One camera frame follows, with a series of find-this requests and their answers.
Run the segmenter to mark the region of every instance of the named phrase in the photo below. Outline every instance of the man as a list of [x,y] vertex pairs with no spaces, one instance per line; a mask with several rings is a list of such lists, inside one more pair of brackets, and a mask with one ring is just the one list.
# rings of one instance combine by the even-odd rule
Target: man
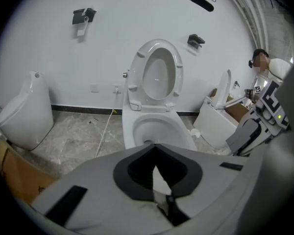
[[268,53],[263,49],[256,49],[253,54],[253,66],[257,72],[270,80],[275,78],[282,83],[291,65],[279,58],[270,59]]
[[[259,74],[254,84],[257,81],[257,86],[261,90],[265,86],[265,81],[274,78],[279,83],[283,83],[284,78],[291,69],[291,65],[279,58],[270,59],[268,53],[264,49],[256,49],[253,54],[253,66]],[[257,102],[259,97],[253,90],[245,90],[246,97],[251,99],[253,103]]]

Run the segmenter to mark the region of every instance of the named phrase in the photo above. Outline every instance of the toilet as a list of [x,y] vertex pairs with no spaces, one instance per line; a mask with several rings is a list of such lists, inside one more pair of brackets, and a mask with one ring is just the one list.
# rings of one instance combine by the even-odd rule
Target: toilet
[[[226,140],[235,132],[239,124],[225,111],[225,108],[231,105],[226,103],[230,86],[231,71],[227,70],[222,74],[216,95],[214,97],[207,96],[204,99],[199,115],[193,124],[207,143],[215,149],[226,146]],[[240,98],[232,101],[239,102],[241,100]]]
[[0,130],[13,144],[33,150],[53,127],[49,90],[44,76],[30,71],[21,92],[0,113]]
[[196,150],[174,110],[183,85],[183,64],[177,49],[163,39],[147,42],[124,76],[122,125],[126,149],[166,143]]

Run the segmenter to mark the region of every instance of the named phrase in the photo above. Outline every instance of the white wall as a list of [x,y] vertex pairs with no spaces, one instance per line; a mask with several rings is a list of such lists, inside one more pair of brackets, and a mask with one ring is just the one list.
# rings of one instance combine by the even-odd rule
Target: white wall
[[[73,37],[73,11],[93,6],[97,11],[84,42]],[[52,104],[112,108],[114,83],[135,52],[147,41],[163,38],[179,50],[184,86],[177,111],[198,111],[223,71],[244,94],[255,73],[247,66],[254,45],[230,0],[218,0],[207,12],[189,0],[24,0],[0,42],[0,105],[21,89],[26,71],[43,73]],[[206,41],[198,52],[187,46],[190,34]],[[99,84],[91,93],[90,83]],[[122,107],[121,100],[117,108]]]

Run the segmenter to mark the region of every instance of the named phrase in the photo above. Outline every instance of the toilet tank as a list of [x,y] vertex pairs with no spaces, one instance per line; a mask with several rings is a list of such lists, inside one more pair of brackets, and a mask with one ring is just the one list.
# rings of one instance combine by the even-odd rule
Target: toilet tank
[[194,123],[201,136],[215,149],[226,146],[226,140],[235,132],[238,122],[225,110],[215,110],[205,100]]

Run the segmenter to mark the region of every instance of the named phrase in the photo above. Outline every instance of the baseboard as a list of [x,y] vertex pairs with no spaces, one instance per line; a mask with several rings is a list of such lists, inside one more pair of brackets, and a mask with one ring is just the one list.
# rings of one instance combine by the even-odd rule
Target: baseboard
[[[85,108],[75,106],[63,106],[63,105],[51,105],[52,110],[61,112],[74,112],[74,113],[85,113],[85,114],[102,114],[110,115],[112,109],[102,108]],[[122,110],[116,109],[117,113],[113,115],[122,115]],[[177,112],[179,116],[198,116],[199,112]]]

